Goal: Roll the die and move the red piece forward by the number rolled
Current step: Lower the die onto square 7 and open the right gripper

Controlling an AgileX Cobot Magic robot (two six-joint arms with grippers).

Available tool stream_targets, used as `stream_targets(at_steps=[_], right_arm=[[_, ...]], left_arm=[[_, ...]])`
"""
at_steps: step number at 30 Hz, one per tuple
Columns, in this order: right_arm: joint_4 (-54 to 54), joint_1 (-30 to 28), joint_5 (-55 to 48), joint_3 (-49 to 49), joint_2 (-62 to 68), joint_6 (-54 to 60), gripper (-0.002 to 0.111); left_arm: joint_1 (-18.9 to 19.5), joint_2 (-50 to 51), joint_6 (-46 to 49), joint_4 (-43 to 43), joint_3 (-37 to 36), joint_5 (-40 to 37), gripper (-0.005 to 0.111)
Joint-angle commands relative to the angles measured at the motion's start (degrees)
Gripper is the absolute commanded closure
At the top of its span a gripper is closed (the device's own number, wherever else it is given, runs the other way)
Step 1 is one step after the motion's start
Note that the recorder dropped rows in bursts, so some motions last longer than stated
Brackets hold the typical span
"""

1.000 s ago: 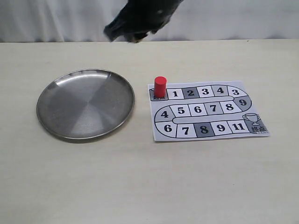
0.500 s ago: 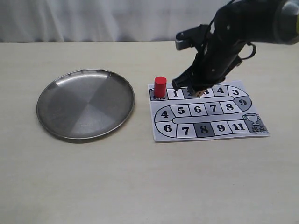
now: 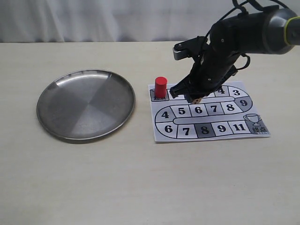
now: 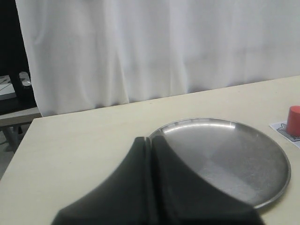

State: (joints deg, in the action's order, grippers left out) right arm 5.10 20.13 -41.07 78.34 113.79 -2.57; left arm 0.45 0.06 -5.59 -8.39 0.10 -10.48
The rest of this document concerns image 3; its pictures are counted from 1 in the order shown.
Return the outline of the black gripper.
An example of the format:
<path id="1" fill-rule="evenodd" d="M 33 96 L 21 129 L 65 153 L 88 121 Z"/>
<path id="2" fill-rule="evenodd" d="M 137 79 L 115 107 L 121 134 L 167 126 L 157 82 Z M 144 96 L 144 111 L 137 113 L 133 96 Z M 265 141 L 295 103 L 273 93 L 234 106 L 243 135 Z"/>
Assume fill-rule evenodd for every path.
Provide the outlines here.
<path id="1" fill-rule="evenodd" d="M 226 73 L 241 56 L 240 52 L 218 52 L 212 46 L 204 52 L 201 60 L 194 63 L 189 78 L 184 78 L 170 88 L 172 98 L 184 95 L 188 103 L 203 98 L 220 86 Z"/>

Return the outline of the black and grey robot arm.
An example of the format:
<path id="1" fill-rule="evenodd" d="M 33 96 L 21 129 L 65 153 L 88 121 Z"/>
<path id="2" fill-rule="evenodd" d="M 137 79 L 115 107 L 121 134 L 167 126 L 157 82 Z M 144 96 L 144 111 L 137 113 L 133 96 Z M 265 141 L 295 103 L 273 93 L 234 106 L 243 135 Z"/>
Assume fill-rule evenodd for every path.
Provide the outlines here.
<path id="1" fill-rule="evenodd" d="M 221 89 L 239 71 L 235 62 L 250 54 L 286 54 L 300 44 L 300 18 L 289 8 L 266 7 L 262 12 L 223 19 L 212 25 L 209 37 L 197 36 L 178 43 L 174 58 L 193 58 L 189 74 L 170 88 L 173 98 L 184 95 L 188 103 Z"/>

